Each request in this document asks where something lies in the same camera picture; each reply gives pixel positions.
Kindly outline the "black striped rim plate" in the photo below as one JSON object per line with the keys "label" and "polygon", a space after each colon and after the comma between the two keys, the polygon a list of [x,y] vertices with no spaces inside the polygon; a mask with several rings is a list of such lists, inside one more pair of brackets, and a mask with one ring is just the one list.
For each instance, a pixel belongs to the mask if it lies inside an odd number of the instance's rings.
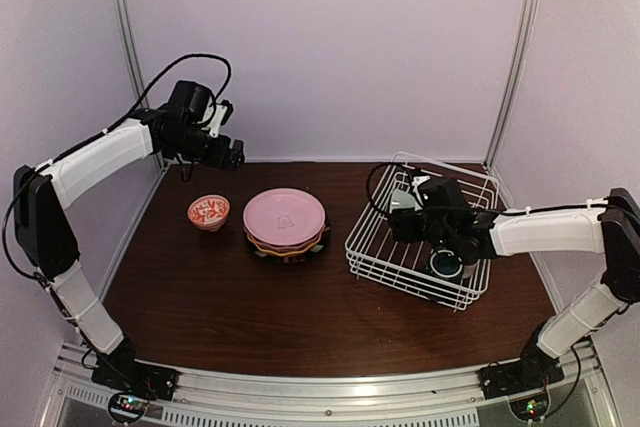
{"label": "black striped rim plate", "polygon": [[306,252],[306,253],[304,253],[302,255],[286,257],[286,258],[268,256],[266,254],[262,254],[262,253],[258,252],[255,247],[251,246],[251,244],[249,243],[249,241],[246,238],[245,233],[244,233],[244,242],[245,242],[245,245],[246,245],[248,251],[250,252],[250,254],[255,259],[257,259],[257,260],[259,260],[261,262],[264,262],[264,263],[267,263],[267,264],[273,264],[273,265],[293,265],[293,264],[298,264],[298,263],[303,263],[303,262],[310,261],[310,260],[318,257],[320,254],[324,253],[327,250],[327,247],[329,245],[329,241],[330,241],[330,238],[331,238],[331,233],[332,233],[332,227],[331,227],[331,224],[329,223],[329,221],[325,222],[325,226],[322,229],[322,231],[323,231],[322,240],[320,241],[320,243],[318,245],[316,245],[310,251],[308,251],[308,252]]}

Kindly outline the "pale green floral bowl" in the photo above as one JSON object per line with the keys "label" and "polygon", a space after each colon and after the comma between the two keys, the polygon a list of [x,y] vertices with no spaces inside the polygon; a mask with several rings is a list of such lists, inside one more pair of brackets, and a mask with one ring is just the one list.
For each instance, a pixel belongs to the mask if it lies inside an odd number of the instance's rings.
{"label": "pale green floral bowl", "polygon": [[415,197],[404,190],[394,189],[389,201],[389,213],[400,210],[415,211],[419,207]]}

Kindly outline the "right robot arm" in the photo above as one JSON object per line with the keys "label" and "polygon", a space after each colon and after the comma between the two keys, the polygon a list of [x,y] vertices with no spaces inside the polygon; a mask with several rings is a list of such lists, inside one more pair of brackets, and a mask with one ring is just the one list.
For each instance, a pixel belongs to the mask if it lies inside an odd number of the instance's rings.
{"label": "right robot arm", "polygon": [[385,217],[394,240],[431,245],[430,270],[440,278],[520,254],[600,262],[602,273],[523,348],[512,370],[522,388],[535,387],[551,361],[639,301],[639,203],[625,188],[578,204],[488,209],[472,206],[456,180],[424,177],[393,189]]}

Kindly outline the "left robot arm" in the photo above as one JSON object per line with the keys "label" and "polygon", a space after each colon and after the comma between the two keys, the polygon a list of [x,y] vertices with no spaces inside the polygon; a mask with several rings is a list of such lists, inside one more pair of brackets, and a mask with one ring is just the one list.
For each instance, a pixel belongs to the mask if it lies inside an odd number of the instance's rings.
{"label": "left robot arm", "polygon": [[131,342],[86,278],[67,212],[104,180],[156,154],[237,170],[244,161],[244,144],[220,132],[233,112],[233,104],[209,88],[179,81],[162,106],[136,108],[79,146],[14,173],[9,212],[16,241],[35,268],[32,277],[89,346],[108,358],[104,372],[123,391],[137,389],[144,371],[131,359]]}

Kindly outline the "white red patterned bowl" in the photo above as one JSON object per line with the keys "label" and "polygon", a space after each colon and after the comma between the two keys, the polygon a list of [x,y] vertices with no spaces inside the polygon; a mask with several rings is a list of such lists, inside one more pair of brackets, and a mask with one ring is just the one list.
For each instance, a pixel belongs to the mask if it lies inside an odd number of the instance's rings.
{"label": "white red patterned bowl", "polygon": [[191,203],[187,209],[187,217],[196,228],[216,232],[226,223],[230,208],[231,204],[224,196],[205,195]]}

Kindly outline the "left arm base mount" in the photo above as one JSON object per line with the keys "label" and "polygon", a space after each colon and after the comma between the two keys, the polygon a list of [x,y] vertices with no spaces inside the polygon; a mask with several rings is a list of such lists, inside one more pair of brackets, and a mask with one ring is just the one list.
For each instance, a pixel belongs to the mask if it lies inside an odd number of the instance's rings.
{"label": "left arm base mount", "polygon": [[179,373],[169,367],[152,365],[136,359],[136,350],[128,336],[110,354],[100,352],[82,333],[82,338],[96,357],[91,381],[112,390],[156,401],[172,401]]}

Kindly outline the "yellow polka dot plate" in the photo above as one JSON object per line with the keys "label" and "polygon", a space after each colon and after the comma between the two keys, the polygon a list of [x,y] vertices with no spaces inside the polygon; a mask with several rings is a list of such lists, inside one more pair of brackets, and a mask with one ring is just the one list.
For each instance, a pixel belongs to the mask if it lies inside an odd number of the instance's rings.
{"label": "yellow polka dot plate", "polygon": [[266,254],[268,256],[286,258],[286,257],[302,255],[310,251],[312,248],[314,248],[316,245],[320,243],[320,241],[322,240],[322,235],[319,234],[316,237],[311,238],[299,245],[280,246],[280,247],[261,243],[258,240],[256,240],[254,237],[252,237],[250,234],[246,234],[246,238],[251,244],[251,246],[255,247],[258,252],[262,254]]}

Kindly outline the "pink polka dot plate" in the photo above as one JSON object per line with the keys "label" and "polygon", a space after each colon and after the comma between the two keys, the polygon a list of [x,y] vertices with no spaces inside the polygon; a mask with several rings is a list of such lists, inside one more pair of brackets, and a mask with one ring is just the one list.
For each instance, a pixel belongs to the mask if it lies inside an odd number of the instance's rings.
{"label": "pink polka dot plate", "polygon": [[315,241],[319,241],[323,231],[320,230],[319,232],[317,232],[315,235],[303,240],[303,241],[297,241],[297,242],[288,242],[288,243],[284,243],[284,244],[277,244],[277,243],[269,243],[266,242],[264,240],[259,239],[258,237],[252,235],[247,229],[244,230],[244,233],[247,237],[247,239],[252,242],[254,245],[256,245],[258,248],[263,249],[263,250],[269,250],[269,251],[277,251],[277,252],[284,252],[284,251],[298,251],[300,249],[302,249],[303,247],[306,247],[309,244],[312,244]]}

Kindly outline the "plain pink plate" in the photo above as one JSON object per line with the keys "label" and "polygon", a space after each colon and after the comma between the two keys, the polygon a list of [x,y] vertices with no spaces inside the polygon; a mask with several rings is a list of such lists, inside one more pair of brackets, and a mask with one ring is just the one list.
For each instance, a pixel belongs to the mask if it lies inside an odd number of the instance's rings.
{"label": "plain pink plate", "polygon": [[266,242],[303,241],[322,230],[326,214],[313,195],[294,188],[266,190],[251,198],[243,211],[244,227]]}

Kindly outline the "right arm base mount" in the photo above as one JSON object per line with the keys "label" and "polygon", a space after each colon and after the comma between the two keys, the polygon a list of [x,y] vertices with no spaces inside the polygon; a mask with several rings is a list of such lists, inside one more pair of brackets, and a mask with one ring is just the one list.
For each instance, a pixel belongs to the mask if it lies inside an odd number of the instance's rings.
{"label": "right arm base mount", "polygon": [[557,357],[544,353],[531,337],[517,360],[492,362],[478,372],[486,400],[542,389],[565,378]]}

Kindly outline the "dark teal small cup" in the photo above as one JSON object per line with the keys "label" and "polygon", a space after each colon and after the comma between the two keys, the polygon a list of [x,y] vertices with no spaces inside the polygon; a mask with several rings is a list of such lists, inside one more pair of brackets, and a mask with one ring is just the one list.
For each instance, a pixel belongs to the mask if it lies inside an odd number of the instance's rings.
{"label": "dark teal small cup", "polygon": [[431,254],[429,267],[434,275],[443,279],[455,278],[463,271],[459,257],[446,249],[434,251]]}

